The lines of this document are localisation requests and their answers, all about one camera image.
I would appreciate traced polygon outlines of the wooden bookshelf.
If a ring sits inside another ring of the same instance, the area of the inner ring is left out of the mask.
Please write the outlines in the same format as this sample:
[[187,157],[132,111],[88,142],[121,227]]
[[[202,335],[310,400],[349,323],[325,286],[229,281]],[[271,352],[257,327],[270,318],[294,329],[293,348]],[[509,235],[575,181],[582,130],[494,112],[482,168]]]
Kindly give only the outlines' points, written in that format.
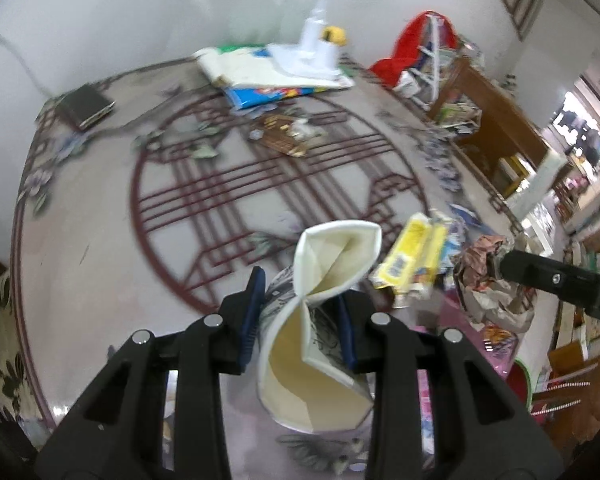
[[519,154],[534,169],[539,168],[550,146],[519,106],[473,68],[464,56],[451,64],[448,79],[427,117],[438,122],[443,105],[450,102],[454,94],[467,96],[481,112],[477,131],[463,136],[455,145],[463,164],[474,174],[480,174],[487,186],[496,188],[498,162],[504,158]]

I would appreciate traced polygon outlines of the white spray bottle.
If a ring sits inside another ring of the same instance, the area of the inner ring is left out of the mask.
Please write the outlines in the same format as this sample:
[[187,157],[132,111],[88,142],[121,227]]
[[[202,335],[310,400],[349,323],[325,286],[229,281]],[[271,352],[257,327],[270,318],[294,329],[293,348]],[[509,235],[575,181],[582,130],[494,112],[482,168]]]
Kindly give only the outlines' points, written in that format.
[[304,20],[296,44],[266,46],[274,65],[284,74],[328,82],[335,81],[341,75],[338,67],[339,47],[323,38],[327,27],[327,3],[328,0],[316,0]]

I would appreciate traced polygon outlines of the brown cigarette box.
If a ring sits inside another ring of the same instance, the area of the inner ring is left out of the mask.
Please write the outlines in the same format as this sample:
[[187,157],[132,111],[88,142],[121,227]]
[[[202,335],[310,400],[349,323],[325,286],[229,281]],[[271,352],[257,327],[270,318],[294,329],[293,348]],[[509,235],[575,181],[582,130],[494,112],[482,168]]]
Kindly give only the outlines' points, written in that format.
[[306,118],[281,114],[260,116],[248,133],[251,142],[290,157],[303,157],[312,146],[321,144],[327,136],[324,128]]

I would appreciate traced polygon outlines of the red green trash bin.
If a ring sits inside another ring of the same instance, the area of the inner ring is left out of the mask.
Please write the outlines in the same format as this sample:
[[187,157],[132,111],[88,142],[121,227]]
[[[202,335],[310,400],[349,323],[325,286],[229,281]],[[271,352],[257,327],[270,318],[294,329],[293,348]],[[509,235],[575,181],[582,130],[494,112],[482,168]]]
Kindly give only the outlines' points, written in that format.
[[530,410],[532,402],[531,378],[527,367],[519,360],[515,360],[510,367],[505,382],[513,390],[515,396],[520,400],[527,410]]

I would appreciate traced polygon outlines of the floral sofa cushion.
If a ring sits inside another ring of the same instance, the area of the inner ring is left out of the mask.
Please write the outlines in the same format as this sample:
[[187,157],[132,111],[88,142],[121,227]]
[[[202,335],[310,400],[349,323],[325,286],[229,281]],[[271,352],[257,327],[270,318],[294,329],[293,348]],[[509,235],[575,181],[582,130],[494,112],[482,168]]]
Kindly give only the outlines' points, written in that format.
[[0,275],[0,415],[23,424],[38,420],[40,411],[24,366],[11,292],[5,272]]

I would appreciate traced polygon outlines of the stack of papers and books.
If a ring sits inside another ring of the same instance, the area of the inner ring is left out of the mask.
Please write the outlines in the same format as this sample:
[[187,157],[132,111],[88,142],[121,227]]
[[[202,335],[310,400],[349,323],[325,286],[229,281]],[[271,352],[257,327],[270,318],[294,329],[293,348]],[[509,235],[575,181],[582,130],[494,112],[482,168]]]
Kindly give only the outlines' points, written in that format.
[[263,46],[208,47],[196,51],[193,60],[235,110],[354,86],[346,74],[335,80],[285,74]]

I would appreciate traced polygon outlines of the crumpled brown paper trash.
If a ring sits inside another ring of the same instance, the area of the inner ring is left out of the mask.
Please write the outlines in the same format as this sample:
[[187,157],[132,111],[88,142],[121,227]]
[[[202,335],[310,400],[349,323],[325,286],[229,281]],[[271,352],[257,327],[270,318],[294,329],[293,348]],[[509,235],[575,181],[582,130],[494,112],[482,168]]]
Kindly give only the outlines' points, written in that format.
[[453,278],[460,306],[473,323],[492,323],[525,333],[534,318],[535,292],[507,281],[498,268],[512,250],[526,250],[527,237],[483,235],[454,257]]

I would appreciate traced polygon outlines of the patterned table cloth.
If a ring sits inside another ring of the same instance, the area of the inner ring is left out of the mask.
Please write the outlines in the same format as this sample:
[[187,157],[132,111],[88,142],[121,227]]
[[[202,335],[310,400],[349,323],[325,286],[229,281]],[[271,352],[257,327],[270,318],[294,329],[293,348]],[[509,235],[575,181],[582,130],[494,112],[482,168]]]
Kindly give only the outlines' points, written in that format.
[[[138,330],[186,330],[241,292],[258,266],[291,263],[307,226],[378,223],[390,246],[410,214],[434,203],[414,170],[407,102],[353,60],[354,86],[281,102],[324,128],[293,158],[248,139],[258,116],[232,112],[186,61],[100,83],[117,110],[79,153],[50,107],[27,161],[50,170],[50,203],[20,204],[12,239],[12,298],[32,388],[52,434],[86,387]],[[230,478],[368,479],[370,426],[353,452],[347,431],[305,436],[265,413],[256,370],[220,377]]]

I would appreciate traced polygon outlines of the yellow snack wrapper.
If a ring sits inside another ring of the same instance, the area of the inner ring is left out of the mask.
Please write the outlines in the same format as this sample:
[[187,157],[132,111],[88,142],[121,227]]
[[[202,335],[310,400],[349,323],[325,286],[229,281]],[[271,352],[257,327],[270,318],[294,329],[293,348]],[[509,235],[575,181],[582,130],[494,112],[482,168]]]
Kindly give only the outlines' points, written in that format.
[[439,211],[413,214],[370,276],[374,289],[427,299],[434,287],[452,220]]

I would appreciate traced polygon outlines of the red cloth bag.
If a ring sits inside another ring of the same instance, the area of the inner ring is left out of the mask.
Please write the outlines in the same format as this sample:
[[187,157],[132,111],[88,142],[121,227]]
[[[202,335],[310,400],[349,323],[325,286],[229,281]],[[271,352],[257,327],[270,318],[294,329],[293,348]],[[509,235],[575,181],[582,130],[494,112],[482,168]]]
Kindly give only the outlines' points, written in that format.
[[438,12],[425,11],[413,18],[402,30],[388,58],[382,58],[370,66],[370,71],[386,86],[395,87],[404,70],[413,66],[419,55],[419,45],[428,18],[442,19],[442,44],[451,49],[457,48],[457,36],[451,21]]

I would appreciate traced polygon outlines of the black book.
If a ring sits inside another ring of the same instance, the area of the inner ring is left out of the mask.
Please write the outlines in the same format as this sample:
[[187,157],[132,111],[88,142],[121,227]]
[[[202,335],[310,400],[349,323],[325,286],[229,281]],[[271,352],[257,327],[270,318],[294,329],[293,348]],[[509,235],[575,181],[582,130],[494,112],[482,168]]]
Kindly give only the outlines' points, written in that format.
[[91,84],[63,96],[56,105],[62,119],[78,131],[86,131],[114,111],[116,102]]

